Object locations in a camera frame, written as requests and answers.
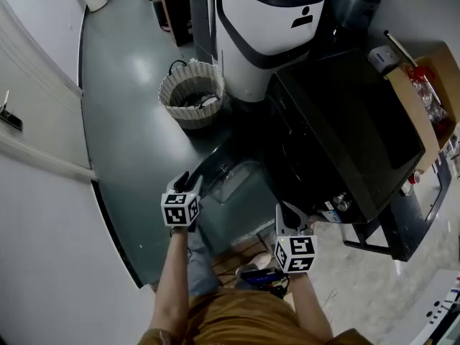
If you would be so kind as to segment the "metal rod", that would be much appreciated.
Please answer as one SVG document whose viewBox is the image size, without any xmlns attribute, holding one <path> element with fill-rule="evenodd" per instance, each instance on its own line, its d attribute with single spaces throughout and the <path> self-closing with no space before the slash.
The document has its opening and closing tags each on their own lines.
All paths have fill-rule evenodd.
<svg viewBox="0 0 460 345">
<path fill-rule="evenodd" d="M 394 37 L 390 32 L 386 29 L 383 32 L 383 35 L 391 41 L 391 43 L 402 53 L 402 55 L 407 59 L 407 61 L 414 67 L 418 67 L 418 64 L 416 63 L 415 59 L 412 57 L 412 55 L 404 48 L 404 46 Z"/>
</svg>

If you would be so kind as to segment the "white blue carton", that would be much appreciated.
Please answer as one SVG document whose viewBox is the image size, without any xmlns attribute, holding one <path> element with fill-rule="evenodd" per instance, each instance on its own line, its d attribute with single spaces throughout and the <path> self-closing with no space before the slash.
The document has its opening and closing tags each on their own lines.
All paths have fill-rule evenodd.
<svg viewBox="0 0 460 345">
<path fill-rule="evenodd" d="M 400 62 L 398 54 L 389 45 L 373 48 L 369 51 L 367 59 L 383 75 L 396 68 Z"/>
</svg>

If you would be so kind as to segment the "white and black appliance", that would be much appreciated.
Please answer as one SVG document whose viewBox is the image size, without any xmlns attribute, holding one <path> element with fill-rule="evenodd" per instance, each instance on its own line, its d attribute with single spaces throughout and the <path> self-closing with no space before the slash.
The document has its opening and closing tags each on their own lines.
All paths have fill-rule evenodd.
<svg viewBox="0 0 460 345">
<path fill-rule="evenodd" d="M 198 59 L 214 64 L 227 93 L 263 101 L 277 70 L 305 58 L 325 0 L 189 0 Z"/>
</svg>

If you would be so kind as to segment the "person's left forearm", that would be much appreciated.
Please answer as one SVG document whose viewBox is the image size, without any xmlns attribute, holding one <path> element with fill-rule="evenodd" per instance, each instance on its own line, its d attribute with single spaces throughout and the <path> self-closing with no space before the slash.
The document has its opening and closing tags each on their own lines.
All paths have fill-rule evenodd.
<svg viewBox="0 0 460 345">
<path fill-rule="evenodd" d="M 151 328 L 168 332 L 182 343 L 188 328 L 188 230 L 172 233 L 155 296 Z"/>
</svg>

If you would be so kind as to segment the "white sink basin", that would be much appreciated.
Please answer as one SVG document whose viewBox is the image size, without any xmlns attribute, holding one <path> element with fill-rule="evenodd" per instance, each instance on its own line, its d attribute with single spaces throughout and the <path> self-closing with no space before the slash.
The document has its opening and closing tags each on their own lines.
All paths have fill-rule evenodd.
<svg viewBox="0 0 460 345">
<path fill-rule="evenodd" d="M 433 170 L 423 175 L 422 184 L 420 207 L 425 220 L 432 222 L 438 213 L 444 186 L 440 175 Z"/>
</svg>

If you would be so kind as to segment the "clear red-capped plastic bottle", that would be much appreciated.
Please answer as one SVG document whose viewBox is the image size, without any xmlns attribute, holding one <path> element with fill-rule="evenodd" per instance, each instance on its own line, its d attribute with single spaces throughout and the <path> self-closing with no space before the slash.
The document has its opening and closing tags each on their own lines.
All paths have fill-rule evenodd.
<svg viewBox="0 0 460 345">
<path fill-rule="evenodd" d="M 439 124 L 442 122 L 447 117 L 447 112 L 442 107 L 440 98 L 432 86 L 432 81 L 435 79 L 432 70 L 426 66 L 414 66 L 406 63 L 405 72 L 416 89 L 431 123 Z"/>
</svg>

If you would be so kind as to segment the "washer door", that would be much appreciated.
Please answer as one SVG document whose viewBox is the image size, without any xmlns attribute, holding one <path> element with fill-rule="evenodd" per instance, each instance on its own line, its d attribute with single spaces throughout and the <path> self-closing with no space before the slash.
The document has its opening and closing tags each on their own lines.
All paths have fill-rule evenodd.
<svg viewBox="0 0 460 345">
<path fill-rule="evenodd" d="M 201 198 L 225 203 L 262 166 L 262 152 L 253 139 L 233 134 L 190 174 L 185 186 L 200 186 Z"/>
</svg>

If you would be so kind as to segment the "black blue waist device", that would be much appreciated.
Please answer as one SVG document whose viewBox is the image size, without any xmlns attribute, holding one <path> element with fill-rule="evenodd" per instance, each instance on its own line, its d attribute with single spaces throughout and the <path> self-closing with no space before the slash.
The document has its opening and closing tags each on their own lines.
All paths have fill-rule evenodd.
<svg viewBox="0 0 460 345">
<path fill-rule="evenodd" d="M 241 279 L 259 291 L 269 292 L 280 299 L 285 297 L 290 284 L 288 274 L 273 267 L 243 272 Z"/>
</svg>

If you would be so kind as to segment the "large cardboard box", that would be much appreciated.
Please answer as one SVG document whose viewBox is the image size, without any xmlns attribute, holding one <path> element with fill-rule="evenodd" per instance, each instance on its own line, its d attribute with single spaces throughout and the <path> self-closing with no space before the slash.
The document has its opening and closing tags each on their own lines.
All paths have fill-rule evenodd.
<svg viewBox="0 0 460 345">
<path fill-rule="evenodd" d="M 412 121 L 425 147 L 415 169 L 421 173 L 431 168 L 437 160 L 438 153 L 449 143 L 449 140 L 460 122 L 460 67 L 445 42 L 438 42 L 431 51 L 415 59 L 417 64 L 431 70 L 428 79 L 438 95 L 447 118 L 441 128 L 433 128 L 416 92 L 404 64 L 399 64 L 386 77 L 396 92 L 400 102 Z"/>
</svg>

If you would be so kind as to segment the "black washing machine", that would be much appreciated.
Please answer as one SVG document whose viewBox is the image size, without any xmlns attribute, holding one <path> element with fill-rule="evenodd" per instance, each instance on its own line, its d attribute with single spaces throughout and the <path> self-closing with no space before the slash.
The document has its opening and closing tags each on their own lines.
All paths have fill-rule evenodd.
<svg viewBox="0 0 460 345">
<path fill-rule="evenodd" d="M 391 83 L 358 50 L 277 71 L 266 101 L 275 195 L 308 215 L 374 220 L 425 152 Z"/>
</svg>

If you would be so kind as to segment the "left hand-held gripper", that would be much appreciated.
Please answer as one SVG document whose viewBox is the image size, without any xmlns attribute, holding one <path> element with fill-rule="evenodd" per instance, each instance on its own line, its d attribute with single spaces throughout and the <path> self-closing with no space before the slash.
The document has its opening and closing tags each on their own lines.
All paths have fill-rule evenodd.
<svg viewBox="0 0 460 345">
<path fill-rule="evenodd" d="M 161 197 L 164 224 L 171 229 L 186 227 L 189 232 L 196 230 L 196 222 L 201 212 L 201 189 L 203 176 L 191 177 L 188 171 L 173 178 Z"/>
</svg>

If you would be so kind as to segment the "person's brown shirt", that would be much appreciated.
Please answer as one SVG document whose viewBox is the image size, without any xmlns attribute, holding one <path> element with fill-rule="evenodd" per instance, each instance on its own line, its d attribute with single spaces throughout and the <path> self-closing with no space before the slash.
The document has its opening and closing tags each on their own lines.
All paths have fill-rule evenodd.
<svg viewBox="0 0 460 345">
<path fill-rule="evenodd" d="M 323 342 L 300 327 L 284 300 L 256 290 L 222 289 L 189 299 L 184 337 L 153 328 L 137 345 L 372 345 L 351 328 Z"/>
</svg>

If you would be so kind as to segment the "white sneaker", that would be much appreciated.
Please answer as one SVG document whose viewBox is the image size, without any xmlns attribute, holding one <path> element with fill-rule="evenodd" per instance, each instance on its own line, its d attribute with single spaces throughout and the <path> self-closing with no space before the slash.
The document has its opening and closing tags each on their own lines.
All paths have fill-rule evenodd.
<svg viewBox="0 0 460 345">
<path fill-rule="evenodd" d="M 240 266 L 236 272 L 236 276 L 240 276 L 244 272 L 251 272 L 265 269 L 272 260 L 272 255 L 269 252 L 262 252 L 254 256 L 247 264 Z"/>
</svg>

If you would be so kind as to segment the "person's right forearm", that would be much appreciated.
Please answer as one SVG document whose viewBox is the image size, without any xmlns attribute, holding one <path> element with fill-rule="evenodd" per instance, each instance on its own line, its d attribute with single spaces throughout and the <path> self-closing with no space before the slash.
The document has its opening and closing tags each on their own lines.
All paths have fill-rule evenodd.
<svg viewBox="0 0 460 345">
<path fill-rule="evenodd" d="M 300 327 L 322 343 L 330 341 L 334 337 L 331 325 L 318 302 L 308 275 L 290 274 L 290 287 Z"/>
</svg>

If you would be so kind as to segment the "black marble sink counter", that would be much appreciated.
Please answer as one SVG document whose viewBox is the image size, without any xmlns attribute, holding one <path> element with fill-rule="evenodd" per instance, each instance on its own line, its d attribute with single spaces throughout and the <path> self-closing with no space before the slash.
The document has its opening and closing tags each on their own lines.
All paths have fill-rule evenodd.
<svg viewBox="0 0 460 345">
<path fill-rule="evenodd" d="M 432 169 L 439 182 L 434 202 L 428 203 L 428 214 L 423 215 L 421 204 L 411 188 L 410 194 L 398 193 L 380 215 L 368 224 L 353 226 L 358 241 L 346 239 L 341 225 L 342 241 L 345 246 L 391 256 L 393 260 L 407 262 L 420 246 L 429 228 L 436 220 L 452 181 L 448 160 L 443 152 L 438 153 Z M 367 239 L 381 228 L 387 242 L 386 247 L 368 244 Z"/>
</svg>

